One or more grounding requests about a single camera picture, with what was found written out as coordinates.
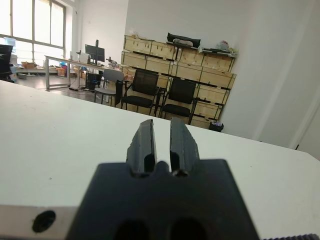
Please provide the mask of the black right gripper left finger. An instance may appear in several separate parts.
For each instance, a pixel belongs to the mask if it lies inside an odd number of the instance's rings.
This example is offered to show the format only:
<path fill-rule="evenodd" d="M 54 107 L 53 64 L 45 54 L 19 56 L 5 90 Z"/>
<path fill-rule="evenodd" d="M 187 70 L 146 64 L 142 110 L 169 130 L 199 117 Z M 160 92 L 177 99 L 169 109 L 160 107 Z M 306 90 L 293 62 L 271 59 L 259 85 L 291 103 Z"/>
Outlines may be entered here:
<path fill-rule="evenodd" d="M 157 151 L 152 119 L 140 123 L 127 149 L 126 163 L 138 175 L 149 175 L 157 163 Z"/>

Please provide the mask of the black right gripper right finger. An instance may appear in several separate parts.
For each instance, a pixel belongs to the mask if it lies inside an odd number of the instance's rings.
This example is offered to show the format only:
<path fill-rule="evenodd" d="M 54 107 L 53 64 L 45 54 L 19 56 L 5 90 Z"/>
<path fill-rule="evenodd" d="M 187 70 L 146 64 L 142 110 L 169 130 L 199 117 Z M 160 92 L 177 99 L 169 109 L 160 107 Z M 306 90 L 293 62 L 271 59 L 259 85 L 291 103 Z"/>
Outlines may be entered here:
<path fill-rule="evenodd" d="M 173 175 L 189 175 L 200 160 L 198 145 L 183 120 L 170 121 L 170 166 Z"/>

